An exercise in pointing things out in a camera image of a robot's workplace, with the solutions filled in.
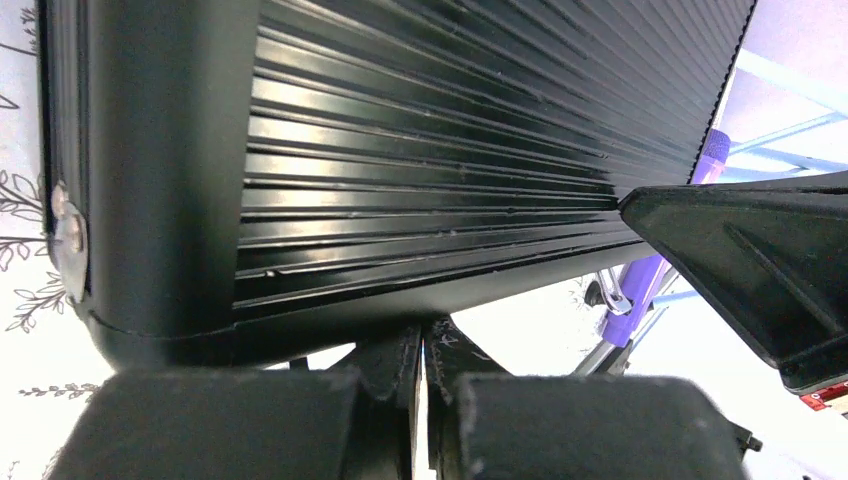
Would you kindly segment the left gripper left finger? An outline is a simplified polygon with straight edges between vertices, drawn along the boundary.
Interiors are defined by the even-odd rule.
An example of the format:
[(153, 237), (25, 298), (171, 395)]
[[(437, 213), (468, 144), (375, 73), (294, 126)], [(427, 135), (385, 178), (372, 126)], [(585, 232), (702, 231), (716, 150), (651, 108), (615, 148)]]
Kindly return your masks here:
[(409, 479), (422, 330), (325, 370), (125, 371), (76, 423), (54, 479)]

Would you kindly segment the floral table mat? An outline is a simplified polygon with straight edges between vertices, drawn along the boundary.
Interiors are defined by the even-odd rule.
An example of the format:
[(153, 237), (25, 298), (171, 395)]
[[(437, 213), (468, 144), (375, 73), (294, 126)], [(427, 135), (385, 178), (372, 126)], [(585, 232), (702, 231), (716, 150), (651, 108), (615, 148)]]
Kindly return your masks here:
[[(34, 7), (1, 5), (1, 475), (41, 479), (111, 375), (67, 305), (47, 255), (37, 186)], [(599, 340), (600, 313), (571, 279), (459, 312), (457, 325), (519, 374), (572, 371)]]

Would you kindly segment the black poker case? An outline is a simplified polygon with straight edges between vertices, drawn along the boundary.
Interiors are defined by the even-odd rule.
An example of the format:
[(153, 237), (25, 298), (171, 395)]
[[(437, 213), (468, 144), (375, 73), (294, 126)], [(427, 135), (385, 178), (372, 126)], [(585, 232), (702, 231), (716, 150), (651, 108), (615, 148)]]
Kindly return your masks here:
[(751, 1), (40, 1), (51, 257), (115, 369), (268, 364), (651, 252)]

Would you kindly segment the red lego piece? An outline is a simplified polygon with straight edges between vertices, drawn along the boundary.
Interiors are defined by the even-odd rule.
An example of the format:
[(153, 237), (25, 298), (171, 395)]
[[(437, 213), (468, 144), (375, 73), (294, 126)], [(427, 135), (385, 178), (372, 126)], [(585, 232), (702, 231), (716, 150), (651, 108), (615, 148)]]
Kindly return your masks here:
[(842, 416), (847, 415), (847, 388), (846, 381), (839, 382), (811, 394), (800, 397), (801, 401), (813, 411), (831, 409)]

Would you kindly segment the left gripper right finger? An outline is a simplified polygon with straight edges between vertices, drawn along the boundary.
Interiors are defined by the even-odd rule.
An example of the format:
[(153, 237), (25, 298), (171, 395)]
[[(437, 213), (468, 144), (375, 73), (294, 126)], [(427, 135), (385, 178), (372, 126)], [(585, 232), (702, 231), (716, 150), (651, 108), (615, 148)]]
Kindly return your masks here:
[(694, 384), (517, 376), (448, 318), (423, 331), (430, 463), (441, 479), (740, 479), (750, 431)]

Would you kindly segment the purple marker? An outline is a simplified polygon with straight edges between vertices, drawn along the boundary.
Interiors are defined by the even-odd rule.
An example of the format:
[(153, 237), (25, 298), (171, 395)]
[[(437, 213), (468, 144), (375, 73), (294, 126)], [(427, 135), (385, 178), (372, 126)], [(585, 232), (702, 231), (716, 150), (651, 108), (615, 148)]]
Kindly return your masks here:
[[(731, 141), (728, 135), (711, 130), (706, 138), (690, 184), (713, 183), (724, 171)], [(661, 255), (652, 255), (630, 263), (620, 281), (632, 307), (626, 314), (608, 312), (604, 317), (601, 337), (615, 347), (625, 347), (647, 313), (658, 293), (662, 279), (671, 265)]]

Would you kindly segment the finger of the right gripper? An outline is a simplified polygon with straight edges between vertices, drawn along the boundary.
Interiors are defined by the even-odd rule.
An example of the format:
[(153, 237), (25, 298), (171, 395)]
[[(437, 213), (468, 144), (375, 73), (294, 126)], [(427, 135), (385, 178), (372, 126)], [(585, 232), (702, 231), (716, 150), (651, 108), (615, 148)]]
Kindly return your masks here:
[(847, 378), (847, 176), (653, 186), (622, 220), (806, 395)]

